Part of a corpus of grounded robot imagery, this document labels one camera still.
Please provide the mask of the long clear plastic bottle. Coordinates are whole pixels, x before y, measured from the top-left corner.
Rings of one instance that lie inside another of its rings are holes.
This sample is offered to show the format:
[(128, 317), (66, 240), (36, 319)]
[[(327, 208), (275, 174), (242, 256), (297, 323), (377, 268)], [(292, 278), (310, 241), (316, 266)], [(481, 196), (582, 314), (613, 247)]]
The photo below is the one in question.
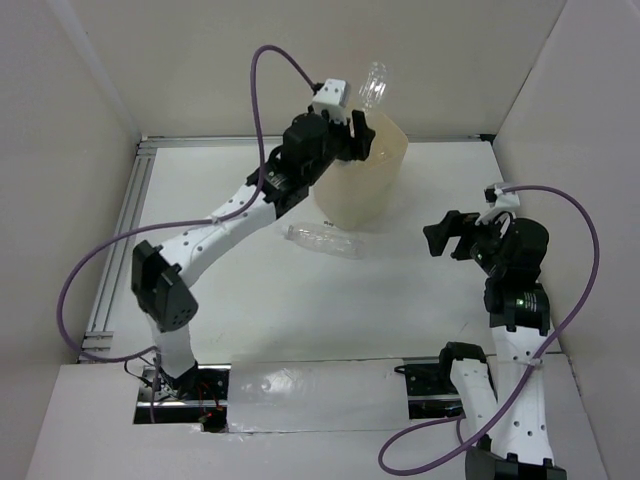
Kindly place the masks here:
[(384, 63), (374, 61), (369, 65), (366, 79), (358, 91), (360, 110), (371, 113), (381, 106), (388, 90), (389, 76), (389, 70)]

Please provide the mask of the beige plastic bin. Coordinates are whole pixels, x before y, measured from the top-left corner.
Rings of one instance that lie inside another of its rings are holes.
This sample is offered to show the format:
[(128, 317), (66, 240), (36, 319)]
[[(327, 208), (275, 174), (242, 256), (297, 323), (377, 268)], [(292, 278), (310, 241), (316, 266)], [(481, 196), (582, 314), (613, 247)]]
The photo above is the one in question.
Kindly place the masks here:
[(376, 132), (369, 157), (334, 161), (313, 187), (317, 206), (343, 230), (356, 230), (384, 213), (409, 145), (386, 114), (370, 111), (366, 120)]

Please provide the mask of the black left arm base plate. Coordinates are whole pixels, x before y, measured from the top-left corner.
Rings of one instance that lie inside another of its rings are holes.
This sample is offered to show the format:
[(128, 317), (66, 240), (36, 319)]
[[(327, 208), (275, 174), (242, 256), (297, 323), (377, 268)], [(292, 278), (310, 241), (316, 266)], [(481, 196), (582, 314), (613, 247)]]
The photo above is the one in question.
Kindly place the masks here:
[(199, 365), (198, 371), (187, 372), (180, 379), (171, 380), (164, 373), (145, 367), (139, 379), (136, 400), (148, 406), (151, 401), (160, 406), (204, 405), (223, 407), (227, 404), (231, 366)]

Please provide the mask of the aluminium frame rail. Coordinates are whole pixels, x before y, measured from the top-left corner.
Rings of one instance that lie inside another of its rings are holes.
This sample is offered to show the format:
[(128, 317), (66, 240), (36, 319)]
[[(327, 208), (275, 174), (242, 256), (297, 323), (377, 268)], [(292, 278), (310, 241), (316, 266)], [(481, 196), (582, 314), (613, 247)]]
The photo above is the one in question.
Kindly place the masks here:
[[(384, 215), (362, 227), (365, 254), (350, 260), (284, 239), (296, 222), (329, 225), (313, 196), (242, 241), (193, 287), (189, 323), (202, 364), (437, 356), (448, 341), (493, 353), (483, 304), (484, 274), (471, 261), (429, 255), (422, 228), (450, 209), (484, 208), (483, 189), (501, 180), (488, 142), (413, 137)], [(204, 217), (230, 199), (258, 164), (252, 138), (142, 142), (116, 233)], [(109, 252), (87, 330), (113, 332), (113, 356), (151, 345), (150, 324), (130, 290), (136, 240), (157, 245), (178, 230), (128, 239)]]

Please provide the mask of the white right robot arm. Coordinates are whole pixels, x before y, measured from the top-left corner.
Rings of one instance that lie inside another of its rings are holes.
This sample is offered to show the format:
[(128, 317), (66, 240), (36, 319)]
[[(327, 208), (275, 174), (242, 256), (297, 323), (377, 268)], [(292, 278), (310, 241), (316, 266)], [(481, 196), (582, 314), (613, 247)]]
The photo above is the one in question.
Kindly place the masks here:
[(542, 362), (535, 356), (551, 330), (549, 299), (538, 281), (548, 231), (513, 215), (482, 223), (476, 213), (452, 210), (424, 234), (434, 256), (457, 239), (452, 258), (473, 260), (487, 275), (496, 370), (489, 370), (480, 346), (461, 342), (442, 349), (436, 369), (440, 387), (458, 392), (475, 439), (465, 454), (466, 478), (566, 478), (550, 446)]

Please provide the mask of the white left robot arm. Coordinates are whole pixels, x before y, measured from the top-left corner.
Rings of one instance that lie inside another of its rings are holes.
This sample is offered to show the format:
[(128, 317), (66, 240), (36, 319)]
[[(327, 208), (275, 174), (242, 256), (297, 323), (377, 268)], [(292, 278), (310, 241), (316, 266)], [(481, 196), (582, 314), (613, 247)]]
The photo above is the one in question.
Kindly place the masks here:
[(199, 305), (192, 286), (242, 240), (279, 220), (312, 189), (335, 225), (350, 230), (379, 214), (408, 149), (407, 135), (385, 114), (352, 111), (336, 119), (309, 110), (294, 118), (279, 145), (258, 146), (259, 166), (221, 207), (160, 245), (139, 242), (131, 290), (148, 316), (163, 389), (189, 397), (199, 380), (188, 324)]

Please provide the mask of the clear plastic bottle white cap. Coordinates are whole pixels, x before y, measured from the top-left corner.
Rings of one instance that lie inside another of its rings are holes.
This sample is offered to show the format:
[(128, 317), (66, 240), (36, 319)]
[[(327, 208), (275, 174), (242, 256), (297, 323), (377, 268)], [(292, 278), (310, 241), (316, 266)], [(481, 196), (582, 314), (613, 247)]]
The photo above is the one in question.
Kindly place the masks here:
[(365, 254), (364, 241), (357, 234), (326, 225), (296, 222), (285, 225), (282, 235), (293, 244), (308, 251), (345, 259), (361, 259)]

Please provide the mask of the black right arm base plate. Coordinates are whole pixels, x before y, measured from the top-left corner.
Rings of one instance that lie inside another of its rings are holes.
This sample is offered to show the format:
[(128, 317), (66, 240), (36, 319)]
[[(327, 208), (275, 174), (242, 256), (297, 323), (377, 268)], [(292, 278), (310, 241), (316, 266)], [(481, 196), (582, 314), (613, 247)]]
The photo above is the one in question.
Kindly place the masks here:
[(410, 404), (460, 402), (457, 390), (450, 380), (444, 378), (437, 360), (405, 362), (396, 366), (394, 372), (404, 378)]

